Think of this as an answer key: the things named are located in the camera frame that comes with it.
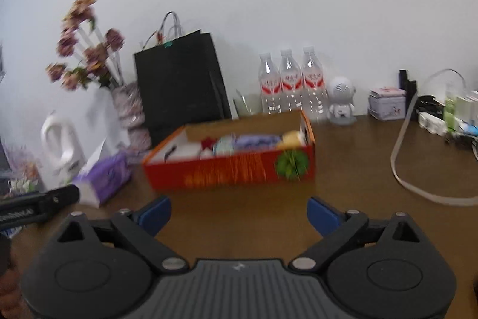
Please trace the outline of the dried pink flowers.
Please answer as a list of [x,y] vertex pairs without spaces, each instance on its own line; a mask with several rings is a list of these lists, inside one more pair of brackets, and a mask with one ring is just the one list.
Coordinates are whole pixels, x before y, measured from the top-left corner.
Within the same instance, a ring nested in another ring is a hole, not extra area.
[[58,62],[45,72],[66,91],[86,90],[95,84],[113,91],[125,85],[119,52],[123,35],[115,28],[102,33],[94,6],[97,0],[75,0],[62,19],[56,45]]

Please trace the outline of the black paper shopping bag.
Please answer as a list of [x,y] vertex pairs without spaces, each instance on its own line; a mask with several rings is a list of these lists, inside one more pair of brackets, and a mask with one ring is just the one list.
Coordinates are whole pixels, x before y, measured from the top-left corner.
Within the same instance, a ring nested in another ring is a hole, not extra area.
[[156,45],[134,55],[145,126],[157,146],[181,126],[232,117],[212,36],[183,32],[176,12],[173,39],[166,39],[166,21],[153,36]]

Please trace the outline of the water bottle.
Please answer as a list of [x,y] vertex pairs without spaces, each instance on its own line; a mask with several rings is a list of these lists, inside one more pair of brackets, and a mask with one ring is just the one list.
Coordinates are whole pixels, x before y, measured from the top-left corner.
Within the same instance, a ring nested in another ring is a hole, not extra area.
[[282,84],[280,72],[271,59],[271,54],[259,55],[261,64],[258,82],[261,90],[263,112],[267,114],[282,111]]
[[303,110],[311,122],[322,122],[327,119],[327,90],[322,65],[314,47],[303,48],[303,53]]
[[303,78],[301,68],[294,60],[291,49],[280,51],[280,78],[289,111],[302,109]]

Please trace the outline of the left water bottle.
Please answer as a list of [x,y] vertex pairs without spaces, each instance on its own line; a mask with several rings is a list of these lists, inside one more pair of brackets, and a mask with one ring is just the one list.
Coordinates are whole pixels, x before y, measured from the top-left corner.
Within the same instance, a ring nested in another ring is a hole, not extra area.
[[267,114],[282,111],[282,84],[280,72],[271,59],[271,54],[259,55],[261,64],[258,82],[261,90],[263,112]]

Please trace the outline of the white power strip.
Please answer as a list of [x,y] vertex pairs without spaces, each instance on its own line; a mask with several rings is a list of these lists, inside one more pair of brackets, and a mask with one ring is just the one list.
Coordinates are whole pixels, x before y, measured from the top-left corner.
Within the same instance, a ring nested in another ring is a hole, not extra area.
[[418,124],[421,129],[426,129],[430,134],[443,137],[447,132],[446,122],[428,112],[419,112]]

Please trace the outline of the white detergent jug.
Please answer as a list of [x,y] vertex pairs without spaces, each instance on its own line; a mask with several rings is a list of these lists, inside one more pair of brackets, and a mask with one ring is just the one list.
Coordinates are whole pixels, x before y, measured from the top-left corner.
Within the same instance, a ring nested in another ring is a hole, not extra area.
[[86,163],[73,122],[56,112],[51,112],[41,127],[41,143],[62,184],[72,181]]

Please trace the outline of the white astronaut speaker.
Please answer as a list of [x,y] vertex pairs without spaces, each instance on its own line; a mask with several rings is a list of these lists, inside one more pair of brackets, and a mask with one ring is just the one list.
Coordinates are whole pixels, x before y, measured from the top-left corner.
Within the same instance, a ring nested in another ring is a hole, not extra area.
[[328,120],[338,126],[350,126],[356,122],[353,98],[356,87],[344,76],[331,79],[327,85],[329,98]]

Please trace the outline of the glass cup with straw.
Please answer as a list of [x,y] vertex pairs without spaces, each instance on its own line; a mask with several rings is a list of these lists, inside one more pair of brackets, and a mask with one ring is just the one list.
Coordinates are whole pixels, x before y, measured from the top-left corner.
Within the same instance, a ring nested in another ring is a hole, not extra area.
[[258,94],[242,94],[236,90],[233,104],[238,117],[249,117],[260,114],[263,111],[261,96]]

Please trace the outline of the red orange cardboard box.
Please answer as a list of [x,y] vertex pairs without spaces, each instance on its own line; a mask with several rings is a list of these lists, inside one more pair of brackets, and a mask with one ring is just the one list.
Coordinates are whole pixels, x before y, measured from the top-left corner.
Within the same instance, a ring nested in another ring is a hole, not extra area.
[[142,166],[155,190],[308,181],[316,170],[314,132],[300,111],[187,125]]

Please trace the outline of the purple cloth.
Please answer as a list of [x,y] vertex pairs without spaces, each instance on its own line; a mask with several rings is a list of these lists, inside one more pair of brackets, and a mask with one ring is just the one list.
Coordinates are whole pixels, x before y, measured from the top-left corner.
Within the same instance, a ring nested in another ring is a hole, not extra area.
[[274,149],[281,137],[274,134],[244,134],[234,141],[235,151],[253,151]]

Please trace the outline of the small floral tin box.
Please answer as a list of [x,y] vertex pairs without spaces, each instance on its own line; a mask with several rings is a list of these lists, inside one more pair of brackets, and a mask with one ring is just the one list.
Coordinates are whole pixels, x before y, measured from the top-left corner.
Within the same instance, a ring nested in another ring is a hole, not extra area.
[[400,120],[406,115],[405,90],[384,87],[369,93],[369,114],[377,120]]

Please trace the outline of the middle water bottle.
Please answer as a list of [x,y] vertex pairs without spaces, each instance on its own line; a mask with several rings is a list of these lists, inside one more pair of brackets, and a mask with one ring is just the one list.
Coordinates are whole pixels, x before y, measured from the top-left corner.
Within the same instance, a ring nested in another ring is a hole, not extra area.
[[301,68],[294,60],[291,49],[280,51],[280,78],[289,111],[302,109],[303,78]]

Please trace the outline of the purple tissue pack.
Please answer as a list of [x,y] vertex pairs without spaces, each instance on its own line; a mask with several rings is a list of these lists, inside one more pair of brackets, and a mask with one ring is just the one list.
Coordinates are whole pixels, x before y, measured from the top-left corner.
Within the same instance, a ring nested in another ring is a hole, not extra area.
[[79,204],[100,208],[131,179],[131,176],[126,154],[120,151],[113,155],[104,140],[88,158],[72,183],[79,189]]

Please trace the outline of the green small bottle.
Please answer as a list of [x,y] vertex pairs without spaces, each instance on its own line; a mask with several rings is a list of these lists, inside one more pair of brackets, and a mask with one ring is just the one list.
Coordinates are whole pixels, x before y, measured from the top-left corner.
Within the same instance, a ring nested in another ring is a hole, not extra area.
[[455,102],[456,96],[453,94],[446,94],[445,104],[443,109],[443,120],[446,124],[448,132],[454,131],[455,126]]

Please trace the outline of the right water bottle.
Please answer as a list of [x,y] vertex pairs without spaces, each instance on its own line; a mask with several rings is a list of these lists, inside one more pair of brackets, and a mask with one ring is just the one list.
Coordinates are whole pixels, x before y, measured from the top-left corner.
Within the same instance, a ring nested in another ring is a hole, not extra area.
[[303,53],[303,110],[311,122],[322,122],[327,119],[327,90],[322,65],[314,47],[303,48]]

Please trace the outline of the translucent plastic box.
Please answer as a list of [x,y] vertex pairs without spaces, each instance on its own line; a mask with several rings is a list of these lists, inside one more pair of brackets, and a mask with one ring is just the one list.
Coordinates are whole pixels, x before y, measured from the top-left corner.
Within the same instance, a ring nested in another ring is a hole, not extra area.
[[191,143],[185,140],[173,140],[157,151],[150,159],[150,163],[167,163],[198,159],[202,152],[201,143]]

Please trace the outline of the red fabric rose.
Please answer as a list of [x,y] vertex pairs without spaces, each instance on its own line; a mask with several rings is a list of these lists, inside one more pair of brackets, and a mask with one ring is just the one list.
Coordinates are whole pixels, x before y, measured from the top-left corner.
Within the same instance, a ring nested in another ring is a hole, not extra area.
[[214,146],[217,143],[217,138],[206,137],[201,140],[201,148],[202,150],[214,150]]

